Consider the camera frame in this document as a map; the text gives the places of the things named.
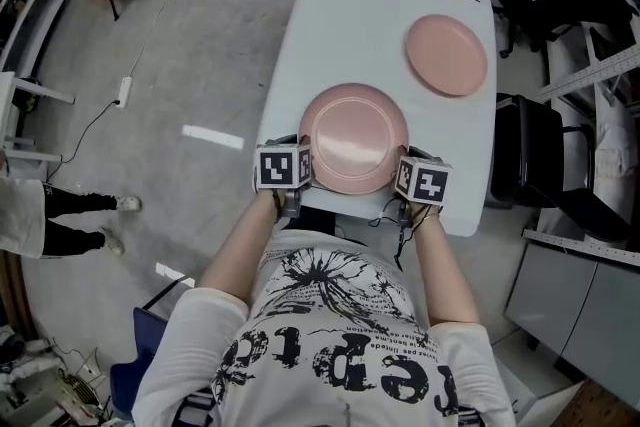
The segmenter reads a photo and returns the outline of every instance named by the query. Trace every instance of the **black cable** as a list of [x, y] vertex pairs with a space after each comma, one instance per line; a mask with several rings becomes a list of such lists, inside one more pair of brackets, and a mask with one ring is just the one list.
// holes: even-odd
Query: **black cable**
[[120, 100], [114, 100], [113, 102], [109, 102], [109, 105], [107, 105], [103, 109], [103, 111], [100, 114], [98, 114], [98, 116], [91, 123], [89, 123], [87, 125], [87, 128], [84, 129], [84, 132], [82, 132], [82, 135], [80, 136], [80, 140], [78, 141], [78, 144], [76, 145], [76, 149], [74, 150], [73, 155], [71, 156], [71, 158], [68, 159], [68, 160], [61, 161], [60, 164], [58, 164], [58, 167], [55, 168], [51, 174], [47, 175], [47, 182], [49, 182], [49, 180], [51, 180], [51, 178], [53, 178], [53, 175], [55, 175], [58, 172], [58, 170], [62, 167], [62, 164], [68, 164], [69, 162], [71, 162], [73, 159], [76, 158], [76, 154], [78, 153], [78, 149], [80, 148], [80, 143], [82, 143], [82, 139], [84, 139], [84, 136], [87, 133], [87, 130], [89, 130], [91, 125], [93, 125], [96, 121], [98, 121], [102, 117], [102, 115], [105, 112], [107, 112], [109, 107], [111, 107], [112, 105], [120, 105]]

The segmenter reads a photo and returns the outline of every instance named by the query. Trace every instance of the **gray concrete floor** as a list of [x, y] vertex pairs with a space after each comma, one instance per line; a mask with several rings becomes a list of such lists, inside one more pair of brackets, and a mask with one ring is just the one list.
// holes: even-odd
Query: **gray concrete floor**
[[[25, 127], [41, 151], [71, 155], [82, 130], [116, 98], [144, 47], [129, 105], [110, 109], [53, 179], [73, 190], [142, 198], [139, 214], [62, 220], [84, 229], [110, 226], [122, 237], [125, 255], [102, 250], [23, 262], [31, 309], [44, 333], [66, 350], [88, 354], [98, 346], [103, 369], [135, 357], [132, 308], [168, 284], [156, 274], [156, 262], [197, 278], [253, 195], [248, 184], [255, 137], [294, 0], [166, 0], [159, 15], [165, 0], [119, 2], [117, 23], [106, 2], [69, 3], [38, 76], [47, 87], [75, 94], [76, 104], [44, 99]], [[505, 28], [496, 24], [503, 48]], [[500, 91], [530, 95], [542, 85], [542, 59], [526, 45], [499, 59]], [[184, 124], [242, 137], [244, 149], [185, 137]], [[528, 215], [526, 209], [485, 209], [473, 237], [452, 238], [494, 340], [512, 329], [502, 311]], [[348, 237], [393, 255], [394, 230], [339, 222]], [[411, 244], [403, 258], [406, 275], [415, 279]], [[178, 287], [157, 311], [168, 315], [184, 290]], [[106, 389], [101, 386], [103, 394]]]

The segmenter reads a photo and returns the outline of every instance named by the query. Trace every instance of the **white table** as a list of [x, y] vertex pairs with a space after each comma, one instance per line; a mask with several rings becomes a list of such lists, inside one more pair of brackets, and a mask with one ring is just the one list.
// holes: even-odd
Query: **white table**
[[[447, 98], [413, 75], [404, 51], [411, 24], [426, 14], [467, 24], [487, 53], [484, 84], [471, 96]], [[496, 97], [496, 44], [490, 0], [296, 0], [280, 49], [258, 134], [258, 143], [298, 131], [304, 110], [322, 91], [340, 83], [369, 84], [402, 109], [409, 142], [453, 166], [446, 231], [470, 236], [482, 213], [491, 153]], [[387, 190], [347, 196], [319, 184], [302, 203], [374, 219]]]
[[[53, 89], [48, 89], [46, 87], [38, 86], [36, 84], [32, 84], [31, 82], [27, 82], [26, 80], [22, 80], [16, 78], [15, 73], [13, 72], [1, 72], [0, 73], [0, 148], [4, 146], [4, 142], [14, 142], [20, 144], [26, 144], [28, 146], [34, 146], [35, 141], [31, 139], [23, 139], [20, 137], [9, 137], [6, 135], [7, 132], [7, 122], [9, 120], [9, 111], [11, 109], [11, 101], [13, 99], [13, 93], [16, 89], [22, 89], [23, 91], [28, 91], [30, 93], [40, 95], [40, 96], [49, 96], [51, 98], [55, 98], [56, 100], [60, 100], [65, 103], [74, 103], [75, 98], [70, 95], [65, 95], [63, 93], [58, 93]], [[62, 161], [61, 155], [51, 155], [48, 153], [38, 153], [33, 151], [19, 151], [19, 150], [4, 150], [7, 157], [25, 159], [25, 160], [46, 160], [50, 162], [60, 162]]]

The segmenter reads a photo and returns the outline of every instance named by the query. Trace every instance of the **person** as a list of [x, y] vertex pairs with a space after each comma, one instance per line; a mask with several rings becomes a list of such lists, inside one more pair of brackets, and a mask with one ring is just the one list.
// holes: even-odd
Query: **person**
[[178, 300], [136, 426], [515, 425], [436, 209], [410, 205], [424, 329], [402, 275], [366, 246], [310, 231], [308, 211], [272, 237], [283, 200], [257, 192]]
[[137, 212], [142, 206], [138, 198], [74, 194], [40, 180], [10, 178], [4, 151], [0, 172], [0, 249], [30, 258], [80, 255], [102, 247], [124, 253], [122, 242], [105, 227], [87, 233], [50, 219], [100, 210]]

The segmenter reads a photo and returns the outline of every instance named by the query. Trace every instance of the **power strip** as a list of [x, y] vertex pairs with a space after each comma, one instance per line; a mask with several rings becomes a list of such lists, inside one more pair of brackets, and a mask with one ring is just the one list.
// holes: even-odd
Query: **power strip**
[[133, 79], [131, 77], [124, 77], [120, 83], [120, 94], [118, 94], [118, 107], [124, 109], [129, 102], [129, 95], [131, 94], [131, 86], [133, 85]]

